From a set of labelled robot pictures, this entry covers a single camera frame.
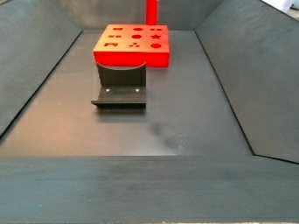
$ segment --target black bracket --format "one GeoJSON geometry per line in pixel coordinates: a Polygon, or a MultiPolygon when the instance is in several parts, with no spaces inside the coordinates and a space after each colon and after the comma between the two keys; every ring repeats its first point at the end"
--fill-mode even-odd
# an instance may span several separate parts
{"type": "Polygon", "coordinates": [[[146,106],[146,64],[139,67],[111,68],[98,64],[102,88],[97,106],[146,106]]]}

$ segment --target star-shaped hole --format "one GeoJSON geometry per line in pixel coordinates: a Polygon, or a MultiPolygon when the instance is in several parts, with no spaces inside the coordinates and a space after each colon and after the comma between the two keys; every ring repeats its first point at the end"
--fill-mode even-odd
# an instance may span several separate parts
{"type": "Polygon", "coordinates": [[[159,36],[159,35],[155,34],[155,35],[153,36],[153,39],[159,39],[161,37],[162,37],[162,36],[159,36]]]}

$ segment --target gray floor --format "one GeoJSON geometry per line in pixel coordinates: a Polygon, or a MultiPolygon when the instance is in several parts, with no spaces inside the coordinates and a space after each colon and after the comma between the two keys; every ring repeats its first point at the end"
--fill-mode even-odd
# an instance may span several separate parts
{"type": "Polygon", "coordinates": [[[299,222],[299,166],[252,156],[195,33],[173,32],[171,67],[149,69],[145,114],[90,103],[98,37],[81,36],[3,139],[0,222],[299,222]]]}
{"type": "Polygon", "coordinates": [[[89,31],[0,143],[0,156],[250,155],[194,31],[173,31],[169,68],[147,68],[147,110],[101,111],[89,31]]]}

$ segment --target white surface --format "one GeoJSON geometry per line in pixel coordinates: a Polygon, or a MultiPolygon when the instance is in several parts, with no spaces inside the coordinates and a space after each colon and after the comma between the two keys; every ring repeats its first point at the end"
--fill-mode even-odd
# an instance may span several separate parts
{"type": "Polygon", "coordinates": [[[281,11],[288,12],[293,6],[296,0],[264,0],[266,3],[272,4],[281,11]]]}
{"type": "Polygon", "coordinates": [[[294,1],[294,7],[299,10],[299,0],[294,1]]]}

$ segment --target hole in red block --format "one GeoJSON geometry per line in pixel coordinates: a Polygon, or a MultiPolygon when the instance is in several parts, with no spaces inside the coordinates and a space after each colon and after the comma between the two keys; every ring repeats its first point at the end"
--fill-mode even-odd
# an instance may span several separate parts
{"type": "Polygon", "coordinates": [[[133,45],[130,45],[131,47],[139,47],[141,45],[138,43],[134,43],[133,45]]]}
{"type": "Polygon", "coordinates": [[[161,35],[154,35],[154,36],[151,36],[153,37],[153,39],[159,39],[162,36],[161,35]]]}
{"type": "Polygon", "coordinates": [[[161,28],[159,28],[159,29],[155,29],[155,28],[151,29],[153,32],[154,32],[154,31],[159,31],[159,32],[161,32],[162,30],[163,30],[163,29],[161,29],[161,28]]]}
{"type": "Polygon", "coordinates": [[[134,39],[141,39],[142,38],[142,35],[134,35],[133,38],[134,39]]]}
{"type": "Polygon", "coordinates": [[[118,43],[106,43],[105,46],[118,46],[118,43]]]}
{"type": "Polygon", "coordinates": [[[153,47],[153,48],[161,48],[162,45],[161,45],[161,44],[151,44],[151,47],[153,47]]]}

